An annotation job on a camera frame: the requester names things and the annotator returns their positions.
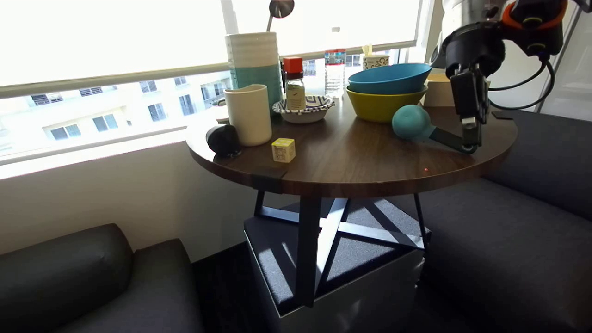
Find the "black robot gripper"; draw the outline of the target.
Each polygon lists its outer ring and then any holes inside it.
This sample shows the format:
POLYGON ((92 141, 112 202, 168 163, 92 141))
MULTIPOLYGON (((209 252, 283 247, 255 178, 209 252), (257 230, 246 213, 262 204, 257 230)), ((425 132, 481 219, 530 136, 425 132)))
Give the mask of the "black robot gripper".
POLYGON ((486 123, 486 78, 505 58, 501 30, 492 23, 473 23, 447 36, 444 49, 445 76, 462 119, 462 150, 473 154, 481 147, 479 123, 486 123))

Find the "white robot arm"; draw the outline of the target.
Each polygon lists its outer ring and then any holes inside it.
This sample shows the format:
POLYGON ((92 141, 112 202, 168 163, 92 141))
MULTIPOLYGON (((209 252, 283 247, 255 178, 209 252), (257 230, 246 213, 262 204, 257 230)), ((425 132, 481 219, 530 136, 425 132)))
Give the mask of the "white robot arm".
POLYGON ((549 58, 562 49, 567 2, 575 2, 584 14, 592 12, 590 0, 460 0, 460 27, 445 36, 432 58, 432 65, 449 80, 460 121, 460 138, 447 138, 451 149, 473 154, 481 147, 481 126, 488 121, 492 106, 486 78, 501 67, 505 41, 512 41, 527 58, 536 58, 540 67, 529 78, 501 89, 521 88, 547 73, 545 91, 529 106, 547 99, 555 86, 549 58))

